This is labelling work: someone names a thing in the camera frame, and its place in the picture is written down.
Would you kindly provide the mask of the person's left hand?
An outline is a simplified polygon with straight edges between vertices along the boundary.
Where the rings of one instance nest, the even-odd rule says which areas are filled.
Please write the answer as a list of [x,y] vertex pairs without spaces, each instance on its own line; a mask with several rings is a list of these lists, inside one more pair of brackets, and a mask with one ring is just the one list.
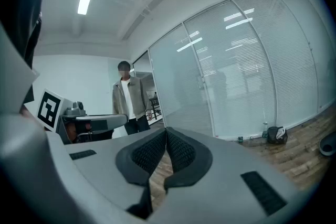
[[69,140],[71,142],[75,141],[77,137],[77,132],[76,132],[76,126],[74,122],[67,123],[65,128],[66,128],[66,133],[67,133]]

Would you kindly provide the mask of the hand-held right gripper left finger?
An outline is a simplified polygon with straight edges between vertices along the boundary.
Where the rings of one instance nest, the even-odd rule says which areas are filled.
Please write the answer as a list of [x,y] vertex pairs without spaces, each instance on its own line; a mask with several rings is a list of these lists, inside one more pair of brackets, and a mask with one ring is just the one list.
[[149,179],[166,150],[166,130],[66,145],[84,178],[110,202],[147,219],[153,212]]

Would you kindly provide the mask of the black bag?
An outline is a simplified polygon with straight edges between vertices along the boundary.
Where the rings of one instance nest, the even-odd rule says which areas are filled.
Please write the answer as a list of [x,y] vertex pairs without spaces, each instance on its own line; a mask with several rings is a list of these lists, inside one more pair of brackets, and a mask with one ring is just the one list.
[[271,144],[286,144],[287,139],[288,139],[288,133],[286,130],[286,134],[283,136],[282,140],[277,140],[276,139],[276,133],[278,131],[279,127],[272,126],[268,129],[268,136],[267,136],[267,142]]

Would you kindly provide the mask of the person's left forearm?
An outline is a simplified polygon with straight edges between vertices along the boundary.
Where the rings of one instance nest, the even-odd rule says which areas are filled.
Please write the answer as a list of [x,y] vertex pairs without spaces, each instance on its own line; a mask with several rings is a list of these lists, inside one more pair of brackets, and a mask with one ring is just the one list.
[[26,117],[28,119],[31,119],[35,122],[36,121],[36,118],[31,114],[31,112],[26,108],[25,105],[22,105],[21,109],[20,109],[20,114],[23,116],[23,117]]

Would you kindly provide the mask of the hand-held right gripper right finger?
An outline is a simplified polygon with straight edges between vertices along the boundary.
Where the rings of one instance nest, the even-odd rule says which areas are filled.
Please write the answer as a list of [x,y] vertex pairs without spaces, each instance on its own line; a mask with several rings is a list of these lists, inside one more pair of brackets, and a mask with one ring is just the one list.
[[168,127],[191,155],[166,179],[166,198],[155,224],[288,224],[311,197],[264,158],[235,143]]

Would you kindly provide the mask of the black frame furniture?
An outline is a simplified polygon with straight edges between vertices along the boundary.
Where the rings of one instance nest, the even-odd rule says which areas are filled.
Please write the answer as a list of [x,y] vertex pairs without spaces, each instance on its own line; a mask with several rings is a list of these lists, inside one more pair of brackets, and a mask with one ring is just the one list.
[[150,104],[151,104],[151,112],[152,112],[152,117],[157,120],[158,117],[160,115],[162,115],[161,113],[161,108],[160,108],[160,104],[159,104],[159,99],[158,99],[158,95],[155,92],[154,96],[149,98]]

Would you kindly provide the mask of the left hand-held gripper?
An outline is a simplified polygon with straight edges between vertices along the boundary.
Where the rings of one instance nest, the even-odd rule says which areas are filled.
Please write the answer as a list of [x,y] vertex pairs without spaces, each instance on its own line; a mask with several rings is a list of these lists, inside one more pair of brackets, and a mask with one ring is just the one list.
[[[108,140],[113,130],[128,122],[125,114],[104,114],[85,116],[66,116],[66,108],[73,101],[63,98],[52,91],[44,90],[37,110],[37,120],[49,131],[57,133],[64,144],[85,143]],[[77,137],[71,142],[66,133],[66,124],[74,122]]]

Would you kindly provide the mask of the gray round device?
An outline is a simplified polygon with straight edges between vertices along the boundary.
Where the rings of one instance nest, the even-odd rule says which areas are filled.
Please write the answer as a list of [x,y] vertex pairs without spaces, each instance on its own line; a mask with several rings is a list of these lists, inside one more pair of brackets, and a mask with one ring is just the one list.
[[319,143],[319,150],[323,156],[332,156],[336,153],[336,131],[328,134]]

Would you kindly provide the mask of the person's black shirt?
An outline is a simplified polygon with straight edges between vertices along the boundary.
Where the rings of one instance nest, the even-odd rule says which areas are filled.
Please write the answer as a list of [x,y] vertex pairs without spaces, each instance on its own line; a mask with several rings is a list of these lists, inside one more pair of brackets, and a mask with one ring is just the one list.
[[0,21],[12,44],[31,68],[42,25],[42,0],[0,1]]

